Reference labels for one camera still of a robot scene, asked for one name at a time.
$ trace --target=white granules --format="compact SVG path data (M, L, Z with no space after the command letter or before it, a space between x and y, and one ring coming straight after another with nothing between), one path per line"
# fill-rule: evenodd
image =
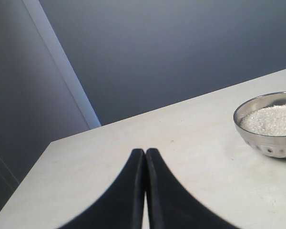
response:
M259 135L286 136L286 105L252 112L243 118L240 126Z

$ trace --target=white countertop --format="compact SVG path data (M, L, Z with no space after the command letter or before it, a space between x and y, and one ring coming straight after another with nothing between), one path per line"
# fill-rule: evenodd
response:
M286 160L252 150L232 118L242 102L278 91L286 91L286 70L52 142L0 212L0 229L61 226L108 188L133 148L150 147L219 216L246 229L285 229Z

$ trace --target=bowl rim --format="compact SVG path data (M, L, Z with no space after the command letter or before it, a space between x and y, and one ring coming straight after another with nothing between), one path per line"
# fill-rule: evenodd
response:
M258 135L258 136L263 136L263 137L286 137L286 135L280 135L280 136L277 136L277 135L276 135L276 136L273 136L273 135L260 135L260 134L256 134L256 133L253 133L253 132L248 131L248 130L246 130L246 129L243 129L243 128L237 123L237 121L236 121L236 114L237 114L238 110L239 110L243 105L245 105L246 103L248 103L248 102L250 102L250 101L252 101L252 100L255 100L255 99L258 99L258 98L261 98L261 97L265 97L265 96L268 96L268 95L272 95L272 94L286 94L286 92L272 92L272 93L267 93L267 94L259 95L259 96L257 96L257 97L254 97L254 98L252 98L252 99L249 99L249 100L243 102L242 104L240 104L240 105L236 108L236 110L235 110L234 113L233 113L233 120L234 120L235 125L236 125L237 127L239 127L240 129L242 129L242 130L244 130L244 131L246 131L246 132L248 132L248 133L250 133L250 134L253 134L253 135Z

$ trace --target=stainless steel bowl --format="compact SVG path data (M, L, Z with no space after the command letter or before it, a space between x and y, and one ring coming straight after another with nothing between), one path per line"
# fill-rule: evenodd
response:
M267 156L286 157L286 136L266 136L249 132L240 127L242 119L251 112L274 105L286 104L286 92L264 94L241 104L234 112L235 126L244 141L254 150Z

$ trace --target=white table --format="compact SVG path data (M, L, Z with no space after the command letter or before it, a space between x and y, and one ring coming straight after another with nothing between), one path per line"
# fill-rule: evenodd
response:
M69 221L137 147L158 148L184 187L236 226L286 229L286 160L253 151L232 119L242 102L277 91L286 91L286 70L52 142L1 211L0 229Z

